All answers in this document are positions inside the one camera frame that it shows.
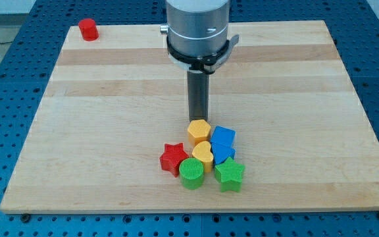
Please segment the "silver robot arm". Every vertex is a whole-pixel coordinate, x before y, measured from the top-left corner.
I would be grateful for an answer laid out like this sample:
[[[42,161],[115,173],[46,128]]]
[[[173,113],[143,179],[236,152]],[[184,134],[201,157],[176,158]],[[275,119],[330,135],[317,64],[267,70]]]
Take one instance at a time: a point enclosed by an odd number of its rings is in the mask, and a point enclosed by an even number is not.
[[[194,73],[212,74],[238,41],[228,40],[229,0],[166,0],[169,55]]]

